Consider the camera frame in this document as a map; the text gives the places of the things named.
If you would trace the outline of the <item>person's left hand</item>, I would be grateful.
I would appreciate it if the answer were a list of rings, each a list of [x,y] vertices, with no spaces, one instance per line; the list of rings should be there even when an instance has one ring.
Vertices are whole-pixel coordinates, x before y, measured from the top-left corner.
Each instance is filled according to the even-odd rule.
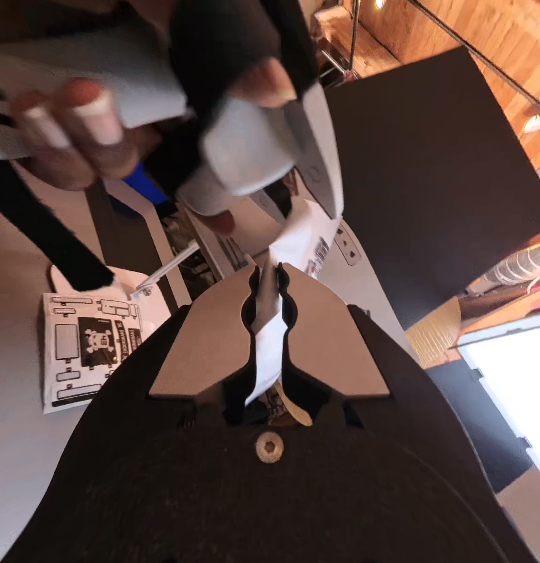
[[[162,140],[151,125],[125,129],[109,90],[86,78],[73,78],[49,96],[24,92],[11,109],[32,154],[21,166],[66,191],[131,175]]]

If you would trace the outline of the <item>lego instruction booklet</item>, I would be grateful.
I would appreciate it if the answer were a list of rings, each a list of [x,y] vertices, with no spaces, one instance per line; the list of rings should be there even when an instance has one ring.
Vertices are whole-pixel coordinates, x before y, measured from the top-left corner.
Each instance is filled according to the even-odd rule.
[[[277,268],[290,264],[318,278],[337,232],[341,217],[330,219],[313,201],[298,200],[277,238],[263,258],[256,294],[256,316],[251,325],[255,338],[256,380],[245,405],[259,398],[281,376],[282,350],[287,325],[282,319],[282,297]]]

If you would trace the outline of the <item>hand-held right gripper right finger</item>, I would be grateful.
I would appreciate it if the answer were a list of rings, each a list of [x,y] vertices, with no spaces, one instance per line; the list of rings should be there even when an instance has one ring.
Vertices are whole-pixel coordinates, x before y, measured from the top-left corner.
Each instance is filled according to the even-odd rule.
[[[385,398],[389,389],[347,304],[291,264],[277,268],[282,298],[282,388],[291,401]]]

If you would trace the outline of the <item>white stand rod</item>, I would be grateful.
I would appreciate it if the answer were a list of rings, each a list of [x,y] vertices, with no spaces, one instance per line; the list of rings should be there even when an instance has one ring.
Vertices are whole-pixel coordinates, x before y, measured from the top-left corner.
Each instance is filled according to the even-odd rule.
[[[171,261],[169,261],[166,265],[160,267],[151,276],[142,281],[129,295],[130,299],[137,299],[140,295],[144,295],[146,297],[150,296],[152,293],[152,287],[162,277],[166,276],[170,271],[177,268],[182,262],[184,262],[188,257],[192,256],[198,250],[198,243],[196,242],[196,240],[192,240],[186,246],[186,248],[176,254]]]

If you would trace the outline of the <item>lego sticker sheet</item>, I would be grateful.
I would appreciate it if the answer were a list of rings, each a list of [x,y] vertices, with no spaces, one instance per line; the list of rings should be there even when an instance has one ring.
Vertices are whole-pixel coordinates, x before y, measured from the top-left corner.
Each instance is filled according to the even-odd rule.
[[[43,413],[88,404],[147,337],[135,302],[43,293]]]

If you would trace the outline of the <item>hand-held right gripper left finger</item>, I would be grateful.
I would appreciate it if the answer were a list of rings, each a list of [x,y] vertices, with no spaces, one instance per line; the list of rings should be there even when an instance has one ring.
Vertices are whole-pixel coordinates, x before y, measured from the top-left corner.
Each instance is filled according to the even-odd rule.
[[[149,391],[153,398],[193,398],[224,384],[231,399],[254,390],[251,331],[258,267],[248,264],[203,292],[187,316]]]

